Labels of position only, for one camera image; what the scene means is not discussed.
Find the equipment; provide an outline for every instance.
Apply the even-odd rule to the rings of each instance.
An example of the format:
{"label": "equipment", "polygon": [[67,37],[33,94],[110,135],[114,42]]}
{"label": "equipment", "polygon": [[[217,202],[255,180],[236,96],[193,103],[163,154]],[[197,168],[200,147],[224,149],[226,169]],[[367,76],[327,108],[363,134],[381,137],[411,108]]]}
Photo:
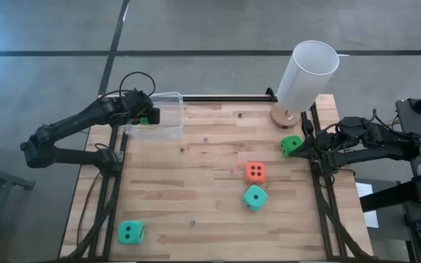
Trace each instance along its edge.
{"label": "equipment", "polygon": [[[314,157],[325,178],[337,173],[346,164],[383,158],[410,161],[420,154],[421,136],[414,132],[392,130],[376,116],[376,110],[373,110],[373,117],[369,120],[345,117],[318,131],[316,136],[313,135],[314,128],[310,120],[303,120],[303,126],[308,132],[305,142],[289,156],[305,159]],[[335,132],[328,132],[333,127]],[[359,143],[365,149],[350,150]]]}
{"label": "equipment", "polygon": [[118,171],[118,164],[122,161],[121,153],[114,153],[111,149],[99,149],[96,152],[60,149],[54,144],[93,125],[108,124],[115,128],[125,124],[138,124],[141,118],[147,118],[149,124],[160,122],[160,110],[153,107],[148,95],[136,89],[123,92],[124,96],[116,97],[106,97],[112,92],[105,94],[80,113],[39,127],[27,142],[20,144],[27,165],[31,168],[43,168],[54,163],[93,164],[100,169],[103,176]]}

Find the table frame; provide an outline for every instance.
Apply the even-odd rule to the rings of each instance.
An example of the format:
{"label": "table frame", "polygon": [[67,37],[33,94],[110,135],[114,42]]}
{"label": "table frame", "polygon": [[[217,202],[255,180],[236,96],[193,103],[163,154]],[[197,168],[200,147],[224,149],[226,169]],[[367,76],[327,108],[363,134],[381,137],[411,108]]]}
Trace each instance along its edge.
{"label": "table frame", "polygon": [[[277,98],[273,93],[271,88],[268,88],[264,95],[184,95],[184,102],[277,102]],[[316,108],[316,103],[314,103],[310,108],[312,121],[314,123],[315,131],[321,130],[319,123],[318,112]],[[302,120],[308,119],[307,113],[301,113]],[[306,131],[302,126],[303,133],[306,135]],[[114,150],[115,144],[118,136],[118,128],[112,129],[110,135],[110,144],[109,148]],[[126,145],[128,141],[128,135],[124,134],[121,137],[121,143],[119,150],[124,152],[126,150]],[[107,177],[102,178],[102,184],[99,193],[99,201],[96,208],[96,216],[94,225],[88,231],[88,234],[81,241],[80,245],[68,256],[55,259],[49,262],[109,262],[110,261],[110,247],[113,238],[113,229],[115,223],[116,208],[118,204],[118,197],[120,192],[121,176],[123,170],[123,162],[121,163],[120,170],[113,175],[115,178],[113,182],[113,190],[108,202],[107,198],[107,189],[109,184],[109,179]],[[397,263],[397,261],[381,260],[369,256],[367,253],[361,250],[358,244],[352,239],[350,234],[342,225],[339,212],[337,207],[337,202],[335,200],[335,193],[333,188],[333,182],[331,180],[326,180],[326,189],[327,189],[327,201],[323,196],[321,183],[319,182],[319,177],[322,176],[323,171],[319,165],[317,165],[316,160],[310,160],[311,174],[313,176],[314,192],[316,196],[316,205],[318,208],[319,222],[322,230],[322,239],[325,248],[326,261],[327,262],[381,262],[381,263]],[[339,247],[339,256],[333,254],[333,246],[329,236],[329,229],[327,225],[327,218],[330,219],[333,224],[334,230],[336,231],[336,242]],[[105,235],[105,244],[103,247],[102,255],[98,256],[96,254],[99,238],[99,230],[103,223],[107,220],[107,229]],[[350,248],[350,251],[354,254],[355,257],[350,257],[347,255],[346,246]],[[87,257],[82,257],[89,248]]]}

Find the wooden base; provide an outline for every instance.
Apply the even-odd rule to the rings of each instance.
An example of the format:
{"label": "wooden base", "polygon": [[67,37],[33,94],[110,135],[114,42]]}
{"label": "wooden base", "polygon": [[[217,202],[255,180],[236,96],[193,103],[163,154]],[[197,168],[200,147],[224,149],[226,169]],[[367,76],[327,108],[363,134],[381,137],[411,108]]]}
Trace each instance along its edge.
{"label": "wooden base", "polygon": [[300,119],[299,113],[285,110],[279,103],[276,103],[270,110],[270,120],[282,129],[293,128]]}

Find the wooden table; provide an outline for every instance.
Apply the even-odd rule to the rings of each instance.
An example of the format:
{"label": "wooden table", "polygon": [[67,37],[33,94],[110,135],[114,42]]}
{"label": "wooden table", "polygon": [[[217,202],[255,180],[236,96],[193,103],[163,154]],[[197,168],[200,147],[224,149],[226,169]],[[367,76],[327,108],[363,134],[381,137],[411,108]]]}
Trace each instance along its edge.
{"label": "wooden table", "polygon": [[[333,95],[321,95],[316,103],[322,126],[338,121]],[[269,119],[272,105],[185,103],[183,138],[140,142],[130,137],[110,260],[325,259],[308,161],[285,159],[278,149],[286,136],[303,137],[300,123],[293,129],[276,128]],[[110,133],[108,126],[92,127],[86,150],[95,150],[97,142],[108,144]],[[268,201],[256,213],[241,203],[248,188],[243,182],[247,161],[261,161],[266,166],[267,183],[262,187]],[[97,173],[90,166],[80,171],[60,256],[75,248],[80,213]],[[100,180],[88,203],[83,235],[94,221],[99,188]],[[362,249],[372,254],[354,177],[340,172],[334,188],[344,226]],[[145,223],[142,245],[118,243],[117,226],[128,220]],[[99,236],[98,254],[105,228],[106,224]],[[335,247],[332,227],[330,235]]]}

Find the orange die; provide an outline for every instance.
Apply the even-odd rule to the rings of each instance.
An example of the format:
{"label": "orange die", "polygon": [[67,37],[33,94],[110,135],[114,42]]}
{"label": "orange die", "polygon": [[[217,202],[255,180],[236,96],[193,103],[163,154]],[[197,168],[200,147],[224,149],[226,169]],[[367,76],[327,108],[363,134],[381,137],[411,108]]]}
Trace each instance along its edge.
{"label": "orange die", "polygon": [[266,181],[266,171],[264,164],[250,161],[246,164],[245,183],[262,184]]}

